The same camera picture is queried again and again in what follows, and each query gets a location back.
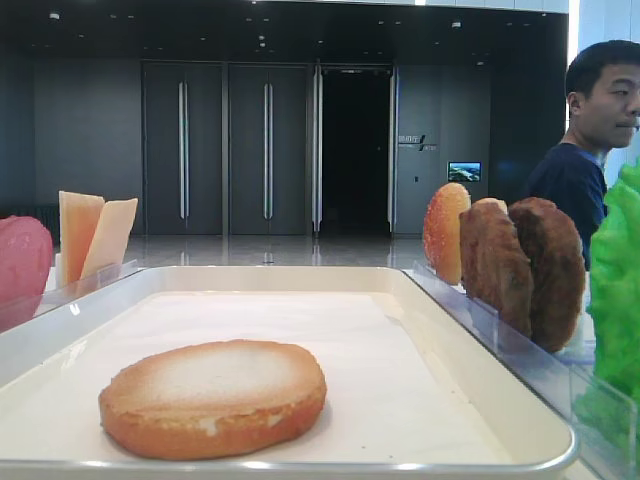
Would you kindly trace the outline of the front brown meat patty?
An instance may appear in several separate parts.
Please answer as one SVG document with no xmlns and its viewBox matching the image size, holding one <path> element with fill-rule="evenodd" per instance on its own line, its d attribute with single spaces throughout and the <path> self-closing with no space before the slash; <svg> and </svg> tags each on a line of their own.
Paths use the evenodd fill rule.
<svg viewBox="0 0 640 480">
<path fill-rule="evenodd" d="M 483 198 L 459 215 L 462 285 L 529 338 L 533 276 L 506 203 Z"/>
</svg>

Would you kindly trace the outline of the clear acrylic rack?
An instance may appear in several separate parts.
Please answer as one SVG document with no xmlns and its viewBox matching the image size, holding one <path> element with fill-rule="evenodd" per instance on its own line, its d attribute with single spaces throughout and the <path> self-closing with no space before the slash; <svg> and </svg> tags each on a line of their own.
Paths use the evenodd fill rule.
<svg viewBox="0 0 640 480">
<path fill-rule="evenodd" d="M 595 342 L 550 354 L 502 322 L 496 310 L 418 262 L 405 271 L 533 393 L 573 426 L 580 461 L 598 479 L 639 477 L 639 405 L 593 373 Z"/>
<path fill-rule="evenodd" d="M 138 262 L 131 260 L 120 265 L 109 265 L 96 274 L 68 284 L 63 288 L 49 290 L 38 296 L 26 297 L 1 306 L 1 332 L 4 333 L 31 321 L 38 315 L 55 308 L 74 303 L 78 299 L 99 291 L 139 270 Z"/>
</svg>

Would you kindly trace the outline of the white rectangular tray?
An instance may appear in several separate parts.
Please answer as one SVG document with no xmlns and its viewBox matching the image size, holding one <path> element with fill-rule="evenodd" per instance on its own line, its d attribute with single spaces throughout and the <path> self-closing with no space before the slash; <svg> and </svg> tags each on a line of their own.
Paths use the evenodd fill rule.
<svg viewBox="0 0 640 480">
<path fill-rule="evenodd" d="M 326 407 L 302 438 L 227 460 L 132 456 L 100 425 L 121 369 L 186 345 L 294 343 Z M 574 428 L 406 273 L 376 267 L 158 267 L 1 336 L 5 479 L 563 479 Z"/>
</svg>

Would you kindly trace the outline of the brown meat patty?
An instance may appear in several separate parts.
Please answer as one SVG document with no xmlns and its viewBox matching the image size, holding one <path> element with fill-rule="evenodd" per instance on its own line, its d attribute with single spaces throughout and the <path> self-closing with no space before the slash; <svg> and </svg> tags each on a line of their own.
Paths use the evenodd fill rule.
<svg viewBox="0 0 640 480">
<path fill-rule="evenodd" d="M 529 338 L 533 276 L 506 203 L 483 198 L 459 215 L 462 285 Z"/>
<path fill-rule="evenodd" d="M 571 340 L 586 285 L 582 241 L 573 220 L 552 201 L 529 197 L 508 209 L 530 260 L 532 340 L 555 353 Z"/>
</svg>

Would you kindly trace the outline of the middle dark double door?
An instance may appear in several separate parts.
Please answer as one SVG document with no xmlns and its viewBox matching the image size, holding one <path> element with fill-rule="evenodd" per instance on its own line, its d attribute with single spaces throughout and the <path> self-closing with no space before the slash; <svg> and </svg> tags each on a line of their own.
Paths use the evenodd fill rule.
<svg viewBox="0 0 640 480">
<path fill-rule="evenodd" d="M 232 65 L 230 229 L 233 235 L 306 232 L 306 70 Z"/>
</svg>

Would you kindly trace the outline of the small wall screen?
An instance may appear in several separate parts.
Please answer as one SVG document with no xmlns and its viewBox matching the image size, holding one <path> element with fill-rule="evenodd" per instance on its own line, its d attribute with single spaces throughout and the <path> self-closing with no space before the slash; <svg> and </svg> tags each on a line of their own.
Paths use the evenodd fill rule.
<svg viewBox="0 0 640 480">
<path fill-rule="evenodd" d="M 449 162 L 447 178 L 449 182 L 475 183 L 481 181 L 480 162 Z"/>
</svg>

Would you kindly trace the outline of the bottom bun slice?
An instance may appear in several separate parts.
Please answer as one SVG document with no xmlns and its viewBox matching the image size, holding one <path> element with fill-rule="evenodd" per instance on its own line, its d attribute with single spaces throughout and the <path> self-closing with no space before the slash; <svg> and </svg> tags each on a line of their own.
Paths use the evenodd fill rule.
<svg viewBox="0 0 640 480">
<path fill-rule="evenodd" d="M 148 356 L 99 395 L 104 431 L 146 458 L 200 460 L 253 453 L 308 432 L 327 385 L 296 344 L 216 341 Z"/>
</svg>

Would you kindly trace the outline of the rear brown meat patty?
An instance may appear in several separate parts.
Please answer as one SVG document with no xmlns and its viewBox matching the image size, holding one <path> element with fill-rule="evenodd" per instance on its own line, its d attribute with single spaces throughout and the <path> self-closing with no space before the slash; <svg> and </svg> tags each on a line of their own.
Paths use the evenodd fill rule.
<svg viewBox="0 0 640 480">
<path fill-rule="evenodd" d="M 573 220 L 552 201 L 529 197 L 508 209 L 530 260 L 532 340 L 555 353 L 571 340 L 586 285 L 582 241 Z"/>
</svg>

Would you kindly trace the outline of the left clear acrylic rack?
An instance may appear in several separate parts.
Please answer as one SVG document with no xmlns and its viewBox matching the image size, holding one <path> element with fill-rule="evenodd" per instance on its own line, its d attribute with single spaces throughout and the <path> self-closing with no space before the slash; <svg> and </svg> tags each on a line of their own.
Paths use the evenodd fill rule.
<svg viewBox="0 0 640 480">
<path fill-rule="evenodd" d="M 49 290 L 38 296 L 26 297 L 1 306 L 1 332 L 4 333 L 31 321 L 38 315 L 55 308 L 74 303 L 78 299 L 99 291 L 139 270 L 138 262 L 131 260 L 120 265 L 109 265 L 96 274 L 68 284 L 63 288 Z"/>
</svg>

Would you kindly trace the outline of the white tray liner paper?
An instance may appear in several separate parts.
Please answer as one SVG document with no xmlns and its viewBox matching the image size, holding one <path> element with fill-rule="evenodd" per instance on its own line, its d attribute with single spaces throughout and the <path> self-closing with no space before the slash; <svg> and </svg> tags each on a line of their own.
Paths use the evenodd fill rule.
<svg viewBox="0 0 640 480">
<path fill-rule="evenodd" d="M 1 391 L 7 460 L 125 461 L 100 425 L 98 396 L 122 368 L 186 345 L 230 339 L 298 344 L 328 394 L 314 428 L 248 456 L 259 462 L 506 464 L 470 401 L 401 326 L 388 294 L 156 294 Z"/>
</svg>

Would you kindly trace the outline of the right yellow cheese slice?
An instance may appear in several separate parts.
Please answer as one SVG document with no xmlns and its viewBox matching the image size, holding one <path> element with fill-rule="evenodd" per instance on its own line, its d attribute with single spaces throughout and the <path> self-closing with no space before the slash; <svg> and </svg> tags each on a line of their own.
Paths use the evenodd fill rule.
<svg viewBox="0 0 640 480">
<path fill-rule="evenodd" d="M 105 267 L 120 265 L 123 262 L 137 205 L 137 198 L 105 203 L 85 258 L 81 279 L 90 277 Z"/>
</svg>

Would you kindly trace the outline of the left dark double door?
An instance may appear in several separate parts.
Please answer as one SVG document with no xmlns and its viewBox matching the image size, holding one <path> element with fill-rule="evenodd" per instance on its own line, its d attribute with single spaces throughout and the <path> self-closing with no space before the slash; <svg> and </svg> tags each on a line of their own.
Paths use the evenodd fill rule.
<svg viewBox="0 0 640 480">
<path fill-rule="evenodd" d="M 144 65 L 146 228 L 222 233 L 222 68 Z"/>
</svg>

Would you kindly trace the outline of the left orange cheese slice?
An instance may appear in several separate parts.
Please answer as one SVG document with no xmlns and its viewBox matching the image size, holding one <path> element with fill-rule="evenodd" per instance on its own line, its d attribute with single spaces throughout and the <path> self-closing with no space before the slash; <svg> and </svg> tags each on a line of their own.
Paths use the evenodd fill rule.
<svg viewBox="0 0 640 480">
<path fill-rule="evenodd" d="M 60 262 L 62 287 L 78 281 L 101 215 L 102 196 L 59 191 Z"/>
</svg>

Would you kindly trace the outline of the sesame top bun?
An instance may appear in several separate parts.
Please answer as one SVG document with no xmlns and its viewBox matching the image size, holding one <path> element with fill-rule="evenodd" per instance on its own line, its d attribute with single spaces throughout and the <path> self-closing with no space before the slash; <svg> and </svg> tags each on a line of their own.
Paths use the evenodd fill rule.
<svg viewBox="0 0 640 480">
<path fill-rule="evenodd" d="M 436 275 L 449 285 L 461 280 L 459 215 L 471 207 L 467 189 L 455 182 L 440 187 L 431 198 L 424 218 L 425 255 Z"/>
</svg>

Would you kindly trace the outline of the dark double door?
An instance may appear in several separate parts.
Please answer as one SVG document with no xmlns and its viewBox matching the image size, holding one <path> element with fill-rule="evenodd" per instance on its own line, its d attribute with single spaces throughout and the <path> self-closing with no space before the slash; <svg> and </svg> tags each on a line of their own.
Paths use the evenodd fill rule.
<svg viewBox="0 0 640 480">
<path fill-rule="evenodd" d="M 233 235 L 306 232 L 306 70 L 232 65 L 230 229 Z"/>
<path fill-rule="evenodd" d="M 222 68 L 144 65 L 146 228 L 222 233 Z"/>
</svg>

